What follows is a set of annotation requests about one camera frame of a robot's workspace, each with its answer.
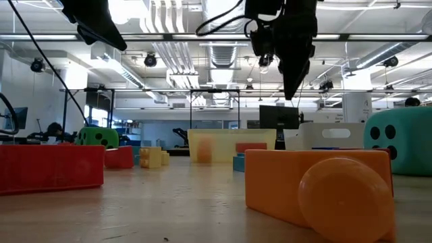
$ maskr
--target computer monitor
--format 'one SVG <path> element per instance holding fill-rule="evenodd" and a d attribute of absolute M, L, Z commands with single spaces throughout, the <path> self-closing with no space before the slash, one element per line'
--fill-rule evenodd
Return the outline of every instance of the computer monitor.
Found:
<path fill-rule="evenodd" d="M 26 129 L 26 122 L 27 122 L 27 113 L 28 113 L 28 107 L 20 107 L 20 108 L 14 108 L 13 109 L 16 113 L 18 124 L 20 125 L 20 129 Z M 9 109 L 5 110 L 5 115 L 11 116 L 11 112 Z M 10 118 L 5 118 L 5 123 L 3 125 L 4 130 L 12 130 L 12 120 Z"/>
<path fill-rule="evenodd" d="M 300 125 L 298 108 L 259 106 L 259 125 L 261 129 L 298 129 Z"/>

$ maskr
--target black dot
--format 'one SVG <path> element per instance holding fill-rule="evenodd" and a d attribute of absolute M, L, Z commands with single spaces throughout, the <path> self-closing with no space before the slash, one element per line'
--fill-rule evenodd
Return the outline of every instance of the black dot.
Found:
<path fill-rule="evenodd" d="M 380 133 L 379 128 L 377 128 L 377 127 L 371 128 L 371 137 L 373 140 L 376 140 L 379 138 L 379 133 Z"/>
<path fill-rule="evenodd" d="M 398 150 L 394 146 L 388 146 L 390 150 L 390 159 L 395 160 L 398 157 Z"/>
<path fill-rule="evenodd" d="M 393 139 L 396 136 L 396 129 L 394 128 L 393 125 L 388 125 L 385 127 L 385 135 L 389 139 Z"/>

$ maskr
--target ceiling pipe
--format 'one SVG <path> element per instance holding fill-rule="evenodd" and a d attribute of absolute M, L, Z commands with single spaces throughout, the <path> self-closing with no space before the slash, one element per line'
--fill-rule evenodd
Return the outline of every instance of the ceiling pipe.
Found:
<path fill-rule="evenodd" d="M 155 27 L 153 27 L 153 12 L 151 11 L 151 8 L 148 10 L 148 14 L 146 14 L 145 19 L 141 19 L 140 21 L 140 27 L 141 30 L 144 33 L 150 32 L 150 33 L 156 33 Z M 174 63 L 172 60 L 169 59 L 169 56 L 166 52 L 164 52 L 164 46 L 161 43 L 152 43 L 153 48 L 155 48 L 156 52 L 159 53 L 161 56 L 163 63 L 172 71 L 173 74 L 178 73 L 178 70 L 174 66 Z"/>
<path fill-rule="evenodd" d="M 173 26 L 173 17 L 172 17 L 173 11 L 172 11 L 171 0 L 164 0 L 164 2 L 165 2 L 165 11 L 166 11 L 166 14 L 165 14 L 165 26 L 167 27 L 168 32 L 174 33 L 176 31 L 174 30 L 174 26 Z M 175 45 L 175 48 L 178 50 L 178 53 L 180 54 L 180 59 L 183 62 L 183 66 L 184 66 L 184 70 L 183 71 L 184 71 L 184 73 L 189 74 L 190 73 L 190 67 L 189 67 L 189 65 L 188 65 L 188 63 L 186 61 L 186 56 L 184 54 L 184 50 L 181 48 L 181 46 L 180 46 L 179 43 L 174 43 L 174 45 Z"/>
<path fill-rule="evenodd" d="M 155 26 L 158 33 L 164 33 L 165 30 L 162 26 L 162 3 L 161 0 L 153 0 L 155 3 L 156 11 L 155 11 Z M 168 57 L 170 57 L 170 60 L 173 60 L 174 66 L 178 73 L 183 74 L 182 65 L 180 64 L 176 52 L 174 51 L 173 47 L 171 46 L 171 43 L 162 43 L 162 45 L 165 47 L 165 50 L 168 54 Z"/>
<path fill-rule="evenodd" d="M 176 10 L 175 26 L 177 27 L 178 32 L 184 33 L 182 0 L 175 0 L 175 10 Z M 194 62 L 192 61 L 192 57 L 190 56 L 188 43 L 185 42 L 180 43 L 180 48 L 183 50 L 183 53 L 186 55 L 186 63 L 188 64 L 190 73 L 195 74 L 196 72 L 195 72 Z"/>

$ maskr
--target orange block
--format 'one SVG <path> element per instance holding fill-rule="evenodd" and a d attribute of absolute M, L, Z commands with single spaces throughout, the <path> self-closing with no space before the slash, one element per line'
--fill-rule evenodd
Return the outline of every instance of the orange block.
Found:
<path fill-rule="evenodd" d="M 317 163 L 348 158 L 367 165 L 392 188 L 390 159 L 383 151 L 263 151 L 247 150 L 245 158 L 246 206 L 302 227 L 311 227 L 299 205 L 298 190 L 305 173 Z M 394 241 L 393 227 L 381 239 Z"/>

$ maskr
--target green dice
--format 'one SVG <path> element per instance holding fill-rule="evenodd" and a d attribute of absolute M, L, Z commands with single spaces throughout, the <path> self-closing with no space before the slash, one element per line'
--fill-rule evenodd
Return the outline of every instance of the green dice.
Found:
<path fill-rule="evenodd" d="M 106 149 L 119 147 L 119 134 L 111 128 L 82 128 L 77 138 L 76 145 L 103 145 Z"/>
<path fill-rule="evenodd" d="M 389 149 L 391 170 L 432 176 L 432 107 L 407 107 L 374 114 L 364 128 L 364 148 Z"/>

